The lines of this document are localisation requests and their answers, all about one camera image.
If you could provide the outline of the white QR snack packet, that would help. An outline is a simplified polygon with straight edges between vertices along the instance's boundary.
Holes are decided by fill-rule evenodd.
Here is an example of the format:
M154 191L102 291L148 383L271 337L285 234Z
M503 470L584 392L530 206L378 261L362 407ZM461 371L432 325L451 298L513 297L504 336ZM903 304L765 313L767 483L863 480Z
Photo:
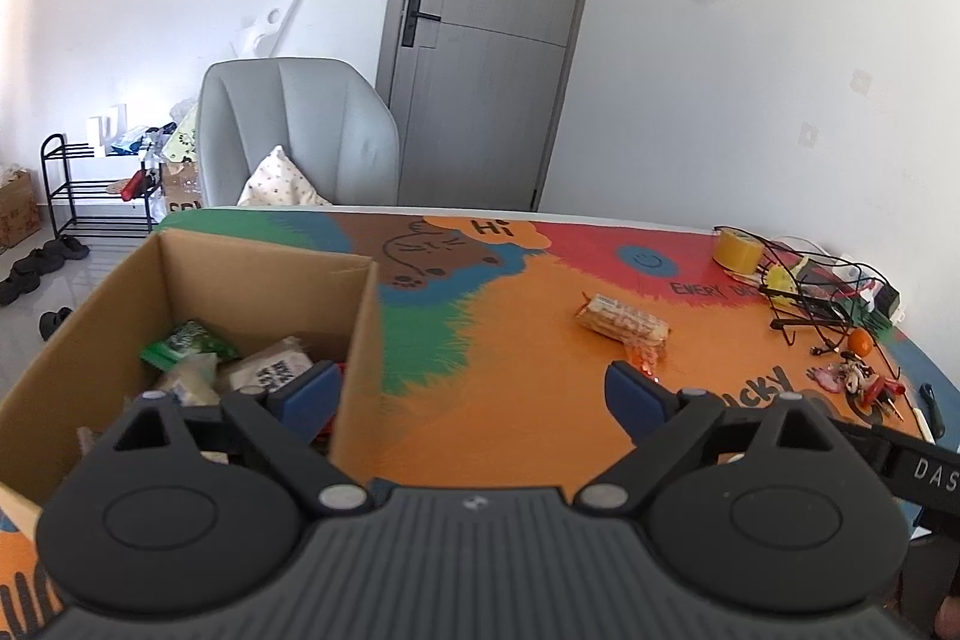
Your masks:
M267 392L276 392L290 385L313 367L313 361L304 351L301 341L294 336L280 339L252 356L226 364L218 370L215 390L220 395L257 386Z

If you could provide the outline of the green snack bag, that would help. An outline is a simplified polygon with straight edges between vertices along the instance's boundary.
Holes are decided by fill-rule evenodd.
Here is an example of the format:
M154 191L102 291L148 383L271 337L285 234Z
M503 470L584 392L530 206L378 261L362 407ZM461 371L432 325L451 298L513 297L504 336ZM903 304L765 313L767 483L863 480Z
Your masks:
M152 342L140 351L145 364L167 372L181 360L200 354L213 354L217 362L231 362L241 357L238 349L215 331L197 320L187 320L160 341Z

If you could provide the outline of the clear biscuit pack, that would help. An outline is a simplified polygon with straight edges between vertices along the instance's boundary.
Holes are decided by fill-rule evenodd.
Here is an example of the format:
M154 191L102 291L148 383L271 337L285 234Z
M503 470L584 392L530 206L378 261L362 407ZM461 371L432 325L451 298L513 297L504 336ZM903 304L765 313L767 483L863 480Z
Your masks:
M620 342L641 341L652 347L662 346L670 335L667 321L601 294L587 298L574 321L597 335Z

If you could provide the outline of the small orange candy wrapper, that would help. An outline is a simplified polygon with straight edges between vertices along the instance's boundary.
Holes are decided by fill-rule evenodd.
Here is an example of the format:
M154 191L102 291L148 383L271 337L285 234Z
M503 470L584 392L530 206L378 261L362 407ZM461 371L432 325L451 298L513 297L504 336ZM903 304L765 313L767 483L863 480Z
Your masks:
M635 341L629 342L625 346L626 360L633 369L638 370L643 377L659 383L659 362L661 362L661 349L651 346L647 342Z

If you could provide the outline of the red tipped tool cluster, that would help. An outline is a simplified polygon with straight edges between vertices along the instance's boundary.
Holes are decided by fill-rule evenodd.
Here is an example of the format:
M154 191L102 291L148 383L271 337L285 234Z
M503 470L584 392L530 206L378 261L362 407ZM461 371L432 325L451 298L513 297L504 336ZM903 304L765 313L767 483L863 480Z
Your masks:
M898 400L907 396L907 387L900 380L880 375L859 357L846 357L835 364L809 367L805 375L823 392L841 395L858 413L885 411L903 419Z

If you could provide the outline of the brown cardboard box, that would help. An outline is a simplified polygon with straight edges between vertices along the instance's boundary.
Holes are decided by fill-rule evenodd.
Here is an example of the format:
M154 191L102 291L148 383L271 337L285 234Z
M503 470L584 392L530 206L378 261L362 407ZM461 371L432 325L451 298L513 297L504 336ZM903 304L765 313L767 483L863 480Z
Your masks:
M350 253L192 230L149 237L68 315L2 403L2 510L25 536L103 432L142 393L212 399L218 346L247 359L299 347L342 365L332 463L376 471L382 360L379 268Z

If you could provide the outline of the small orange fruit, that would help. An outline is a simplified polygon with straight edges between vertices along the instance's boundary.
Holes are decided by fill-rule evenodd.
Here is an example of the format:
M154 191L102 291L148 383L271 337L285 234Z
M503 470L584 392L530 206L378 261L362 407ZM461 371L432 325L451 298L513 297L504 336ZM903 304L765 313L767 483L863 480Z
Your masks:
M866 357L872 353L872 349L874 349L874 337L866 328L858 326L848 333L848 351L850 353L859 357Z

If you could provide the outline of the yellow tape roll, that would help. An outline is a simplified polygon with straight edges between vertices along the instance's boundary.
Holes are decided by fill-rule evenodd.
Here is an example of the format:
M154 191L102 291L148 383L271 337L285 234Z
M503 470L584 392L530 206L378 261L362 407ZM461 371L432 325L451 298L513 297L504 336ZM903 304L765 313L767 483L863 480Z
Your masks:
M765 244L750 232L738 227L719 226L716 229L713 262L736 275L752 275L763 259Z

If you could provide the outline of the colourful table mat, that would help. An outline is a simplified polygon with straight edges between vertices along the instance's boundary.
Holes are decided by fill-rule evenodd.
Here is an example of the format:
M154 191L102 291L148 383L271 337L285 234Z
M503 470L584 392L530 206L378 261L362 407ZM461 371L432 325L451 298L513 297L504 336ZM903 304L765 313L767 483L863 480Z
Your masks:
M823 497L743 455L638 510L574 494L633 450L608 412L625 346L574 314L596 294L669 323L659 385L736 408L799 393L831 420L884 427L958 456L885 411L858 413L805 370L811 298L776 308L713 262L713 239L494 216L202 209L192 230L379 268L376 471L331 460L342 365L316 360L267 393L286 429L370 494L366 510L114 510L110 454L135 403L2 549L8 638L928 638L823 631Z

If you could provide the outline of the dotted cream cushion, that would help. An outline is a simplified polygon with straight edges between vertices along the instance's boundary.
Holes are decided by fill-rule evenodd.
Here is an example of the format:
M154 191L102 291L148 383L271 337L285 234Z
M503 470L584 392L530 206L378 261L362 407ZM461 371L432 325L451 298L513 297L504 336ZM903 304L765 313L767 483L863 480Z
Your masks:
M264 206L331 206L308 177L286 156L283 146L275 146L257 164L241 188L239 208Z

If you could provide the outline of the SF cardboard box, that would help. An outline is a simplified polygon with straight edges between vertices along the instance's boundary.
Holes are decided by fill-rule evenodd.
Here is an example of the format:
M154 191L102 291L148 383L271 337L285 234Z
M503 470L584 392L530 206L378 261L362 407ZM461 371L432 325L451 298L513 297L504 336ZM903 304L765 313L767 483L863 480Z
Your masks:
M167 213L203 206L199 171L192 161L164 163L161 166L161 190Z

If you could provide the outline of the black slipper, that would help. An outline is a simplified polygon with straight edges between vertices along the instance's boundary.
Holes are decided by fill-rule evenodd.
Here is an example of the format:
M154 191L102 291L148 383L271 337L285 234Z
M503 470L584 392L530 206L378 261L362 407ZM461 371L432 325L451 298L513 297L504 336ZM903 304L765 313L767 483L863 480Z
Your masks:
M50 312L44 312L41 317L39 317L39 323L37 323L37 328L39 328L39 335L43 341L49 341L52 338L53 333L59 330L60 326L64 325L64 321L68 319L71 315L70 307L60 307L59 310L50 310Z

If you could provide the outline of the black shoe rack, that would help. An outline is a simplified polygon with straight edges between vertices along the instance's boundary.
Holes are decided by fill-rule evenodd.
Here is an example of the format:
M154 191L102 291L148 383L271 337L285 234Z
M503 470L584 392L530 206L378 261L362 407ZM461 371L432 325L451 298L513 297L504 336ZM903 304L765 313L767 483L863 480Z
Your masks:
M41 143L39 163L50 230L55 237L141 239L163 220L161 169L127 158L125 177L91 177L76 164L91 164L96 149L53 133Z

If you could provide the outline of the black shoes pile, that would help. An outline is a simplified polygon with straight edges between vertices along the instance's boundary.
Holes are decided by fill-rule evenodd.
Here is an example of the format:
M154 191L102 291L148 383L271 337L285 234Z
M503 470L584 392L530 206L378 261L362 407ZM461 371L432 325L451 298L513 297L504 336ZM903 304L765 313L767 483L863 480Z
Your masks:
M68 260L84 260L88 255L89 247L67 234L34 248L11 265L10 273L0 283L0 305L8 307L21 296L36 291L43 276L64 268Z

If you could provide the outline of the grey door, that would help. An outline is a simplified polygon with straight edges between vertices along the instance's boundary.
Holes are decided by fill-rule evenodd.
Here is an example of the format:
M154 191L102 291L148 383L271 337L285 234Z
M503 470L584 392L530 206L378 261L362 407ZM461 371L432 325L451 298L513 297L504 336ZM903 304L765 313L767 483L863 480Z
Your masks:
M377 89L400 135L409 206L537 206L584 0L423 0L400 45L407 0L389 0Z

